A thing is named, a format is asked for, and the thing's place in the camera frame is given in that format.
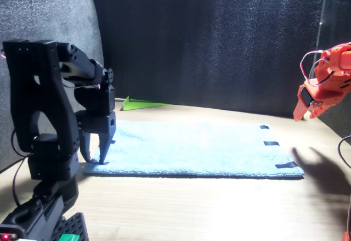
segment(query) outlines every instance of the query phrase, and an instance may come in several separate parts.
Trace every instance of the gray felt wall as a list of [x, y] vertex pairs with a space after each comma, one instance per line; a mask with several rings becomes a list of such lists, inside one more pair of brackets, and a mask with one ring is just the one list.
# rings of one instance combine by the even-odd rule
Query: gray felt wall
[[94, 0], [115, 95], [292, 116], [323, 0]]
[[[93, 0], [0, 0], [0, 42], [14, 38], [72, 42], [103, 64], [100, 32]], [[0, 57], [0, 170], [19, 159], [10, 145], [10, 78]], [[74, 110], [78, 103], [67, 90]], [[48, 125], [41, 121], [41, 130]]]

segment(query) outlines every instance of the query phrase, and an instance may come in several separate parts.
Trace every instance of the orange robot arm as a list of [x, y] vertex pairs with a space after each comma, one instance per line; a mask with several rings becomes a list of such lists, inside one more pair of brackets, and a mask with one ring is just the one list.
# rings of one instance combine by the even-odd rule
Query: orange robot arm
[[351, 91], [351, 45], [324, 51], [314, 72], [316, 78], [306, 80], [298, 90], [295, 121], [300, 121], [307, 111], [312, 112], [311, 119], [321, 115]]

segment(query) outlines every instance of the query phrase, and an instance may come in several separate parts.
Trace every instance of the cable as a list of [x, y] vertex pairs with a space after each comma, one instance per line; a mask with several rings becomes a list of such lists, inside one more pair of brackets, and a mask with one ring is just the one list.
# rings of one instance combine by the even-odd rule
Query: cable
[[319, 61], [322, 61], [322, 60], [323, 60], [323, 61], [326, 61], [327, 63], [329, 63], [328, 60], [326, 60], [326, 59], [324, 59], [324, 58], [321, 58], [321, 59], [317, 60], [317, 61], [312, 65], [312, 68], [311, 68], [311, 70], [310, 70], [310, 72], [309, 72], [309, 76], [308, 76], [308, 79], [307, 79], [307, 82], [308, 82], [308, 84], [309, 84], [310, 86], [316, 87], [316, 86], [323, 85], [325, 82], [327, 82], [327, 81], [329, 80], [329, 78], [330, 78], [331, 76], [333, 76], [333, 75], [335, 74], [335, 72], [332, 71], [324, 80], [320, 81], [319, 83], [317, 83], [317, 84], [315, 84], [315, 85], [311, 85], [310, 80], [311, 80], [311, 77], [312, 77], [312, 73], [314, 72], [314, 67], [316, 66], [317, 63], [319, 63]]
[[17, 172], [15, 173], [15, 176], [13, 177], [13, 182], [12, 182], [12, 195], [13, 195], [13, 199], [15, 199], [15, 203], [16, 203], [17, 206], [20, 206], [21, 203], [18, 200], [18, 196], [17, 196], [17, 193], [16, 193], [16, 177], [17, 177], [17, 174], [18, 174], [20, 168], [22, 167], [22, 164], [24, 163], [26, 158], [27, 157], [24, 157], [22, 159], [22, 162], [21, 162], [20, 166], [18, 167]]
[[73, 89], [77, 89], [77, 88], [82, 88], [82, 87], [89, 87], [89, 86], [93, 86], [93, 87], [95, 87], [95, 85], [86, 85], [86, 86], [78, 86], [78, 87], [74, 87], [74, 86], [67, 86], [67, 85], [65, 85], [64, 83], [62, 83], [62, 85], [64, 86], [64, 87], [67, 87], [67, 88], [73, 88]]
[[340, 158], [343, 160], [343, 162], [351, 169], [351, 166], [346, 162], [346, 160], [344, 159], [344, 157], [342, 156], [341, 154], [341, 151], [340, 151], [340, 146], [341, 146], [341, 143], [343, 143], [343, 141], [345, 141], [346, 139], [348, 138], [351, 138], [351, 136], [347, 136], [347, 137], [344, 137], [338, 144], [338, 154], [340, 156]]
[[30, 156], [31, 154], [22, 155], [22, 154], [20, 154], [20, 153], [15, 149], [15, 144], [14, 144], [15, 134], [16, 134], [16, 130], [13, 129], [12, 134], [11, 134], [11, 146], [12, 146], [13, 151], [14, 151], [17, 155], [20, 155], [20, 156], [23, 157], [23, 158]]
[[[344, 137], [338, 144], [338, 154], [340, 156], [340, 158], [343, 160], [343, 162], [351, 169], [351, 166], [346, 162], [346, 160], [344, 159], [344, 157], [342, 156], [341, 154], [341, 151], [340, 151], [340, 146], [341, 146], [341, 143], [343, 143], [346, 139], [348, 138], [351, 138], [351, 136], [347, 136], [347, 137]], [[351, 240], [351, 234], [350, 234], [350, 230], [351, 230], [351, 197], [350, 197], [350, 204], [349, 204], [349, 210], [348, 210], [348, 213], [347, 213], [347, 235], [349, 237], [349, 240]]]
[[304, 60], [305, 57], [306, 57], [307, 55], [309, 55], [309, 54], [312, 54], [312, 53], [322, 53], [322, 52], [323, 52], [323, 50], [311, 51], [311, 52], [306, 53], [306, 54], [304, 55], [304, 57], [302, 58], [302, 60], [301, 60], [301, 62], [300, 62], [300, 68], [301, 68], [301, 72], [302, 72], [303, 76], [305, 77], [306, 81], [308, 81], [308, 78], [307, 78], [307, 75], [306, 75], [306, 73], [305, 73], [305, 70], [303, 69], [303, 65], [302, 65], [303, 60]]
[[350, 197], [350, 204], [349, 204], [349, 211], [347, 213], [347, 235], [349, 236], [349, 240], [351, 240], [351, 197]]

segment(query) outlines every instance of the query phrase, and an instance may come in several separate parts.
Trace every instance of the black fabric backdrop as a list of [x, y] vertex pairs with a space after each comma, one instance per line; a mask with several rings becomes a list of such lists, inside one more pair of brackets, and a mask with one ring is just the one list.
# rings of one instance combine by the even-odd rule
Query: black fabric backdrop
[[[318, 47], [327, 49], [342, 42], [351, 42], [351, 0], [325, 0]], [[341, 103], [328, 109], [319, 119], [338, 135], [351, 135], [351, 94], [347, 94]]]
[[94, 0], [116, 97], [292, 116], [323, 0]]

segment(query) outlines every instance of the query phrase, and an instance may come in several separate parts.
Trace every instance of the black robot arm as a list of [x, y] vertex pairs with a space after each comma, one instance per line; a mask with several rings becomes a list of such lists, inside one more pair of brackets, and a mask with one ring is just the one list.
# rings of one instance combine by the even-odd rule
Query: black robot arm
[[[116, 130], [113, 74], [69, 43], [13, 40], [3, 42], [3, 47], [19, 147], [29, 153], [32, 179], [41, 182], [33, 198], [0, 225], [0, 238], [6, 231], [16, 238], [50, 240], [63, 213], [78, 197], [79, 147], [90, 161], [90, 133], [99, 134], [99, 162], [103, 164], [112, 142]], [[79, 87], [75, 97], [85, 110], [73, 112], [62, 78]], [[40, 112], [46, 114], [56, 134], [39, 133]]]

